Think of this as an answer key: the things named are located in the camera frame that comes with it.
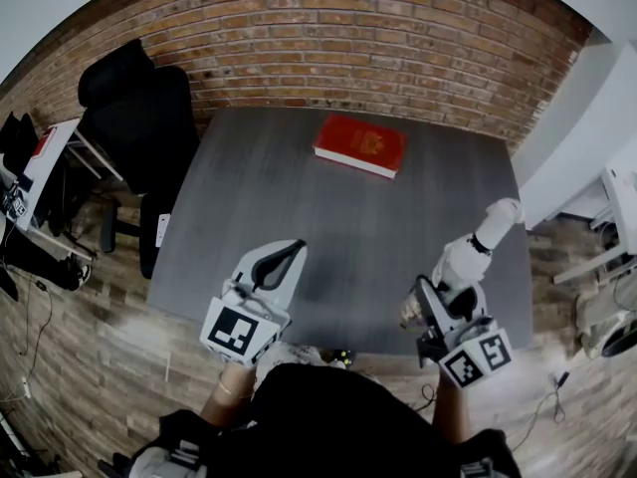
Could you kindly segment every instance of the power outlet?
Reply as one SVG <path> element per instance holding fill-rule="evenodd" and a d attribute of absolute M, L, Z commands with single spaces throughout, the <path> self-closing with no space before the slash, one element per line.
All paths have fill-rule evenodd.
<path fill-rule="evenodd" d="M 29 382 L 27 382 L 26 377 L 22 377 L 22 387 L 24 388 L 24 395 L 27 398 L 31 398 L 31 388 L 29 387 Z"/>

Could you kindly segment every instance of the book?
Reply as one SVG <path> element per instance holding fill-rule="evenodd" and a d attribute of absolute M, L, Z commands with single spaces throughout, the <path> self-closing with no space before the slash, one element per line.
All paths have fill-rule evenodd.
<path fill-rule="evenodd" d="M 315 141 L 315 155 L 393 179 L 407 137 L 388 127 L 331 115 Z"/>

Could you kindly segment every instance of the gold emblem on book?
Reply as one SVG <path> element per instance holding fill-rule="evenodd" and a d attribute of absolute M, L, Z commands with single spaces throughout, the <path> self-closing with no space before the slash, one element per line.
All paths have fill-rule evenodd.
<path fill-rule="evenodd" d="M 361 154 L 377 155 L 385 148 L 382 136 L 374 131 L 357 129 L 351 141 L 351 147 L 358 149 Z"/>

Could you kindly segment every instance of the person's arm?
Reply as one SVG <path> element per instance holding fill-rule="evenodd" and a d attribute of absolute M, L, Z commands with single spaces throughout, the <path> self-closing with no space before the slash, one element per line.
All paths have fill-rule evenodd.
<path fill-rule="evenodd" d="M 250 402 L 256 376 L 255 366 L 248 368 L 228 362 L 199 415 L 219 428 L 233 426 L 243 407 Z"/>
<path fill-rule="evenodd" d="M 434 427 L 452 444 L 471 438 L 471 423 L 466 393 L 440 370 L 440 382 L 436 393 Z"/>

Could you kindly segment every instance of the black pants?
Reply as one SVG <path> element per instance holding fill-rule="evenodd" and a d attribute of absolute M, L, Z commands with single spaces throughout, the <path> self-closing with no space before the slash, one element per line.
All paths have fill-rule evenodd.
<path fill-rule="evenodd" d="M 58 261 L 37 244 L 32 243 L 19 229 L 7 220 L 7 228 L 0 246 L 0 258 L 7 266 L 14 266 L 55 283 L 62 289 L 75 291 L 80 279 L 75 268 L 65 261 Z"/>

